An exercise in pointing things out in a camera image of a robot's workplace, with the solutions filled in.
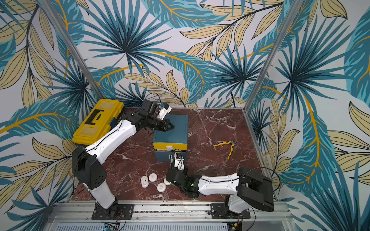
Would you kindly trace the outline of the yellow black toolbox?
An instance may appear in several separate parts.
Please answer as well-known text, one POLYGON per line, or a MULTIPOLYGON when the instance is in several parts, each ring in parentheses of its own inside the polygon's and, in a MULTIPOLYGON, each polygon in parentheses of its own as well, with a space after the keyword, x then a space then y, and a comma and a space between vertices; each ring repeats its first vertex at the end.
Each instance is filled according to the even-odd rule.
POLYGON ((73 135, 75 144, 91 145, 114 128, 124 108, 118 100, 101 99, 73 135))

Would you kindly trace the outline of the white round case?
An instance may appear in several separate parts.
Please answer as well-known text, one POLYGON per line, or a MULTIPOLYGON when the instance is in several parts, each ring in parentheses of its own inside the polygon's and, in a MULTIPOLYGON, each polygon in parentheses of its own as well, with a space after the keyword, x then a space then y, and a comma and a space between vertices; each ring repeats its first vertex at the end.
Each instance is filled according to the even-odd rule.
POLYGON ((151 173, 148 176, 148 179, 149 179, 150 182, 155 182, 158 179, 158 175, 156 173, 151 173))
POLYGON ((170 183, 169 181, 167 181, 166 179, 164 179, 164 184, 165 184, 166 186, 170 186, 170 185, 171 185, 171 183, 170 183))
POLYGON ((158 192, 165 192, 165 190, 166 190, 166 184, 165 183, 159 183, 157 185, 157 190, 158 190, 158 192))

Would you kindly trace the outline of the left aluminium frame post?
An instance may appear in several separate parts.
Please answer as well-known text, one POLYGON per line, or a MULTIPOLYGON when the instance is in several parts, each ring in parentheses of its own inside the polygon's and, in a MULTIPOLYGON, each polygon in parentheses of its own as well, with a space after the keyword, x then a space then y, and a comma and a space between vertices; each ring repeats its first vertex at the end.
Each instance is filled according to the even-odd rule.
POLYGON ((40 0, 39 1, 40 7, 45 10, 45 13, 51 23, 54 25, 56 31, 64 41, 66 48, 70 51, 71 56, 75 60, 75 62, 80 67, 82 73, 85 75, 85 78, 88 80, 91 88, 95 91, 98 100, 105 98, 101 90, 99 89, 97 83, 95 82, 88 66, 86 65, 84 59, 82 58, 80 52, 77 49, 72 37, 70 36, 69 32, 66 28, 66 23, 63 23, 63 20, 58 15, 56 9, 53 7, 51 1, 47 0, 40 0))

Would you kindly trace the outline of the right aluminium frame post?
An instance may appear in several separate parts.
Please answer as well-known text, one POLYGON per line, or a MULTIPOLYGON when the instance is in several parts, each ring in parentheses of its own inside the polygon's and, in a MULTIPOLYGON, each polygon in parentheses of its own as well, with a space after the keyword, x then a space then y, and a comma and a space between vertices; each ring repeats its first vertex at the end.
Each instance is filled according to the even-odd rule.
POLYGON ((254 87, 249 95, 249 98, 248 98, 248 101, 243 109, 243 112, 245 114, 247 114, 249 112, 249 110, 251 109, 252 107, 252 104, 253 104, 253 101, 254 101, 254 98, 256 97, 256 95, 258 94, 258 91, 263 83, 263 80, 268 72, 268 69, 275 57, 275 55, 278 53, 278 50, 279 48, 281 47, 286 35, 288 34, 288 31, 289 31, 289 28, 290 28, 290 25, 293 23, 294 19, 295 19, 295 16, 296 14, 298 13, 298 10, 302 4, 302 0, 296 0, 296 1, 293 1, 292 4, 291 4, 291 7, 287 13, 287 16, 286 18, 284 19, 283 23, 282 23, 282 28, 279 32, 279 34, 277 34, 276 36, 276 39, 274 41, 274 43, 272 44, 272 48, 267 56, 267 59, 264 63, 264 66, 262 67, 261 69, 261 72, 254 84, 254 87))

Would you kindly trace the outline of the white oval earphone case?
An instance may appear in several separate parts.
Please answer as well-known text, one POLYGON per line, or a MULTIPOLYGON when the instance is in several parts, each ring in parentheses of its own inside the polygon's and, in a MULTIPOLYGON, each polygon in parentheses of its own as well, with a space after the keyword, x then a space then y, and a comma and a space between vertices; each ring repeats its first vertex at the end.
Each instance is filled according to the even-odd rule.
POLYGON ((147 176, 142 176, 140 181, 143 188, 147 188, 149 186, 149 179, 147 176))

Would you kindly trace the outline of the yellow top drawer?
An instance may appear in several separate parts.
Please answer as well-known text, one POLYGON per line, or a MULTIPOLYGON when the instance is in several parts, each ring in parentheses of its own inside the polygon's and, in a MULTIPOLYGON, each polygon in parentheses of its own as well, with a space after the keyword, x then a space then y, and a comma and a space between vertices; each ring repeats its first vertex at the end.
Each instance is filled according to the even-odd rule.
POLYGON ((186 151, 188 149, 188 144, 173 142, 153 142, 153 147, 156 150, 172 151, 178 149, 180 151, 186 151))

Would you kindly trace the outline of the teal drawer cabinet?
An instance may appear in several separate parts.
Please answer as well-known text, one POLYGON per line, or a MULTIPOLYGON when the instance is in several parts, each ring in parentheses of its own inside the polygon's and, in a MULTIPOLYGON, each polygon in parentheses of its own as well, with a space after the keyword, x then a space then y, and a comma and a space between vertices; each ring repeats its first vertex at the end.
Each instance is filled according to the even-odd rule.
MULTIPOLYGON (((162 132, 155 131, 153 142, 173 142, 173 143, 187 143, 188 144, 188 116, 187 115, 167 115, 165 118, 169 119, 175 126, 173 130, 162 132)), ((160 162, 170 162, 170 155, 172 151, 156 150, 155 156, 160 162)), ((187 159, 187 150, 181 151, 184 159, 187 159)))

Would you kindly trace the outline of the aluminium frame post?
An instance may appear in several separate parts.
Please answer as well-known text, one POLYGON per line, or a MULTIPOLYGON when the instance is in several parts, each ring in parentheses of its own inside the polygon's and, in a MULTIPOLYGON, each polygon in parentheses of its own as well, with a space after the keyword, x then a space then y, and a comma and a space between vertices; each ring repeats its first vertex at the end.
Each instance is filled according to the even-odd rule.
POLYGON ((253 104, 253 101, 254 101, 254 98, 256 97, 256 95, 258 94, 258 91, 263 83, 263 80, 268 72, 268 69, 275 57, 275 55, 278 53, 278 50, 279 48, 281 47, 286 35, 288 34, 288 31, 289 31, 289 28, 290 28, 290 25, 293 23, 294 19, 295 19, 295 16, 296 14, 298 13, 298 10, 302 4, 302 0, 296 0, 296 1, 293 1, 292 4, 291 4, 291 7, 287 13, 287 16, 286 18, 284 19, 283 23, 282 23, 282 28, 279 32, 279 34, 277 34, 276 36, 276 39, 274 41, 274 43, 272 44, 272 48, 267 56, 267 59, 264 63, 264 66, 262 67, 261 69, 261 72, 254 84, 254 87, 249 95, 249 98, 248 98, 248 101, 243 109, 243 112, 245 114, 247 114, 249 112, 249 110, 251 109, 252 107, 252 104, 253 104))
POLYGON ((56 9, 53 7, 51 1, 47 0, 40 0, 39 1, 40 7, 45 10, 45 13, 51 23, 54 25, 56 31, 64 41, 66 48, 70 51, 71 56, 75 60, 75 62, 80 67, 82 73, 85 75, 85 78, 88 80, 91 88, 95 91, 98 100, 105 98, 101 90, 99 89, 97 83, 95 82, 88 66, 86 65, 84 59, 82 58, 80 52, 77 49, 72 37, 70 36, 69 32, 66 28, 66 23, 63 23, 63 20, 58 15, 56 9))

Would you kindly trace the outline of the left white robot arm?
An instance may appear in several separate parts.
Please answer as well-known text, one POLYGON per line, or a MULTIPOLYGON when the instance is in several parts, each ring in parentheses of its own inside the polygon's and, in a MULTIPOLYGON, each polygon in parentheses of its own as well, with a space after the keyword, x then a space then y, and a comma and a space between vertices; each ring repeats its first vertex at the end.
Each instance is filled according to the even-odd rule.
POLYGON ((98 141, 73 151, 73 175, 104 210, 114 209, 117 200, 107 184, 107 172, 103 164, 114 150, 143 128, 166 132, 174 129, 174 125, 169 119, 130 113, 98 141))

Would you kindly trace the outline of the yellow handled pliers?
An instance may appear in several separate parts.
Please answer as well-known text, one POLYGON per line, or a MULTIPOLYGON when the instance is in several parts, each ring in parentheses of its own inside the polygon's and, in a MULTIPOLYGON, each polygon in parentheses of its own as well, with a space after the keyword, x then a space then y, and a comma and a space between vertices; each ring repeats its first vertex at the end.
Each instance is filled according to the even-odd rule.
POLYGON ((228 142, 222 142, 222 143, 215 144, 214 147, 218 147, 218 146, 222 146, 222 145, 230 145, 230 152, 229 152, 228 157, 227 157, 227 161, 228 161, 231 158, 232 154, 233 154, 234 146, 235 146, 236 143, 238 143, 238 142, 234 141, 234 140, 231 140, 231 141, 228 141, 228 142))

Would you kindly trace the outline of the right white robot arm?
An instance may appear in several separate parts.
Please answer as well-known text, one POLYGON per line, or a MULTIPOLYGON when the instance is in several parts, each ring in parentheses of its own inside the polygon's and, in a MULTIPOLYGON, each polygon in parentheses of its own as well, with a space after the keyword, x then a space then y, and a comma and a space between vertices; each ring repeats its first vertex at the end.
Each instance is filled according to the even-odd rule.
POLYGON ((241 168, 238 173, 227 176, 189 176, 188 170, 172 168, 166 175, 166 181, 180 189, 188 198, 225 194, 225 206, 228 211, 240 214, 255 208, 273 212, 272 180, 253 169, 241 168))

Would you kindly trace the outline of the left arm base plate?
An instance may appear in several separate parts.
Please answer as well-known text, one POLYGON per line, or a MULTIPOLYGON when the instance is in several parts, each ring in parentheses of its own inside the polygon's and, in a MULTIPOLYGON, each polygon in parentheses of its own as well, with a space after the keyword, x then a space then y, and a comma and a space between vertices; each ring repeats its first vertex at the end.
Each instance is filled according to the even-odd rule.
POLYGON ((105 209, 95 204, 92 220, 131 220, 134 211, 134 204, 112 204, 105 209))

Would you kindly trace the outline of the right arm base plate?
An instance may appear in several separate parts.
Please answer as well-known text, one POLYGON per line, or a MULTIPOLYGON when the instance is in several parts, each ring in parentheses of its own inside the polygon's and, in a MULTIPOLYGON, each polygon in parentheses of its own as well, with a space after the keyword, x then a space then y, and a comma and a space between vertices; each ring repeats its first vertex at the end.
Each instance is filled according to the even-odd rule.
POLYGON ((213 203, 210 204, 210 211, 208 215, 212 216, 212 219, 250 219, 251 215, 248 210, 244 210, 242 213, 237 214, 230 211, 225 204, 213 203))

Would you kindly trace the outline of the aluminium front rail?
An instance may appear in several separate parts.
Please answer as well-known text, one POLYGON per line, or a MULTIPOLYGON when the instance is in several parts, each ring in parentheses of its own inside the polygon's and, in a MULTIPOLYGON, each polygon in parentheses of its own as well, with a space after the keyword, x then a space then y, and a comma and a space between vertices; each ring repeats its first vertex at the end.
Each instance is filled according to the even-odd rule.
POLYGON ((216 218, 215 202, 122 201, 133 206, 114 220, 93 220, 93 201, 71 201, 55 207, 46 231, 295 231, 293 216, 284 202, 273 212, 257 209, 238 218, 216 218))

